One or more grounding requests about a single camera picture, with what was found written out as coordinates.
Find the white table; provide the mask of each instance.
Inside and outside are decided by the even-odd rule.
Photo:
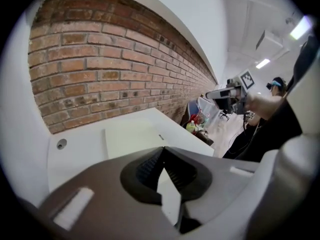
[[[108,160],[104,125],[110,120],[123,119],[148,119],[170,147],[177,147],[210,157],[214,155],[213,148],[156,108],[145,109],[52,135],[47,165],[50,192],[86,168]],[[66,139],[67,145],[59,150],[57,143],[61,139]]]

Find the plastic bottle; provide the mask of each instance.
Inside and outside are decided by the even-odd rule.
[[[191,122],[189,122],[185,129],[189,132],[189,133],[193,133],[195,131],[196,125],[195,122],[192,120]]]

